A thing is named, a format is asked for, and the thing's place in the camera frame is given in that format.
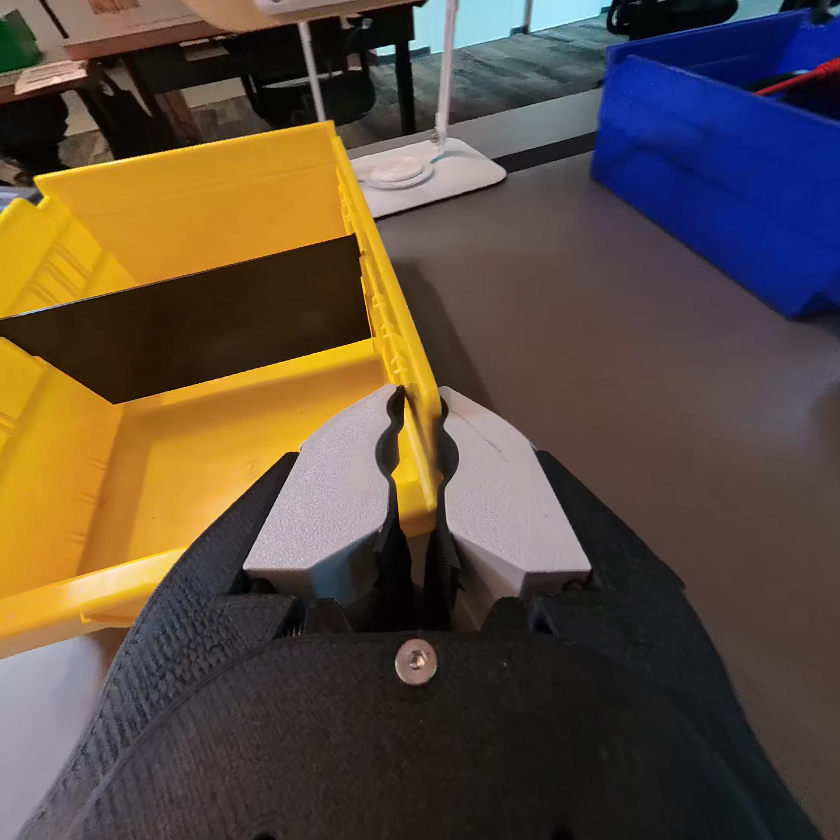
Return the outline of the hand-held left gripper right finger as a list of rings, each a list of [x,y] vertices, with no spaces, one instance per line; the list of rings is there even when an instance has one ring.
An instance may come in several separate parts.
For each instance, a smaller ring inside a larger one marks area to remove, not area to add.
[[[449,386],[438,390],[437,509],[427,550],[427,623],[473,627],[505,598],[584,585],[592,564],[529,439]]]

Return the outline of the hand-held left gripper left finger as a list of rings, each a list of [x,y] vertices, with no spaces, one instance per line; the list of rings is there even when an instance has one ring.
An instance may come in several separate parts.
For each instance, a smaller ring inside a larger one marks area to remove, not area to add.
[[[414,624],[412,558],[398,510],[405,390],[384,385],[301,445],[244,571],[304,603],[331,599],[364,627]]]

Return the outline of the yellow plastic bin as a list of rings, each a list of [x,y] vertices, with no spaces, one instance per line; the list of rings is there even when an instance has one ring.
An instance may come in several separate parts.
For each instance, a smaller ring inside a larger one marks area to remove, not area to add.
[[[129,627],[278,459],[384,385],[406,393],[407,537],[436,507],[438,388],[330,123],[42,175],[2,211],[2,320],[355,235],[369,339],[111,404],[2,338],[2,658]]]

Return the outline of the blue plastic bin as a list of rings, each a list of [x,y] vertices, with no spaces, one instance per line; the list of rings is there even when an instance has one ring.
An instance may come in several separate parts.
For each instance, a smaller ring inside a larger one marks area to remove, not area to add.
[[[839,23],[773,14],[606,51],[591,177],[787,318],[838,310]]]

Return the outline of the grey desk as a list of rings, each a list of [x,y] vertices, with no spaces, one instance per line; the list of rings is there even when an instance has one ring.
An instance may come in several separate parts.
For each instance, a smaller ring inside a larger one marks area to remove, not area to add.
[[[376,226],[439,401],[528,438],[589,582],[428,625],[440,403],[414,624],[279,593],[244,563],[288,452],[154,588],[21,838],[822,838],[770,735],[838,745],[837,342],[589,169]]]

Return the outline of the dark bin divider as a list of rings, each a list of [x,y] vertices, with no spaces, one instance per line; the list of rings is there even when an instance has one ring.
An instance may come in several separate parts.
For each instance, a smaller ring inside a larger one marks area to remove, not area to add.
[[[4,318],[2,338],[120,404],[367,340],[354,234]]]

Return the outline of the white board stand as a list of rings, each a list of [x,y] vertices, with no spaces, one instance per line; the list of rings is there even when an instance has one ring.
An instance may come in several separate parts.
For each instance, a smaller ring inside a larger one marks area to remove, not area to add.
[[[447,1],[437,109],[430,139],[369,154],[354,162],[355,176],[374,218],[476,192],[507,176],[501,165],[448,134],[458,13],[459,2]]]

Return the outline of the wooden office table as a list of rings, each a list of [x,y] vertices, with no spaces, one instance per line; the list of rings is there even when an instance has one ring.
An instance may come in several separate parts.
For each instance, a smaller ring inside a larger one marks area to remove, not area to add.
[[[312,17],[308,25],[318,68],[327,66],[329,49],[338,58],[362,56],[386,46],[395,48],[395,77],[402,134],[417,129],[413,70],[409,43],[413,38],[414,3],[351,9],[333,17]],[[59,49],[70,60],[87,62],[89,77],[64,86],[42,89],[26,96],[14,93],[14,81],[2,82],[2,109],[29,98],[57,96],[75,89],[99,130],[109,125],[104,107],[96,102],[92,82],[102,79],[106,60],[122,62],[137,96],[155,122],[156,132],[168,144],[202,142],[193,117],[186,112],[182,92],[240,77],[289,76],[305,70],[303,49],[295,22],[277,18],[244,32],[225,30],[203,20],[129,28],[116,35],[68,40]]]

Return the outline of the black office chair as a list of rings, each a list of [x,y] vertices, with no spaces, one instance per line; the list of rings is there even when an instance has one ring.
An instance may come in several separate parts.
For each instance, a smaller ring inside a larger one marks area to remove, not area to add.
[[[613,1],[605,28],[630,40],[720,25],[739,10],[737,1]]]

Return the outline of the green plastic bin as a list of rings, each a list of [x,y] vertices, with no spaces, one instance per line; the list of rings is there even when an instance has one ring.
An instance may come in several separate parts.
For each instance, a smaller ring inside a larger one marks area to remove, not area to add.
[[[42,61],[35,34],[19,10],[1,13],[1,73],[36,67]]]

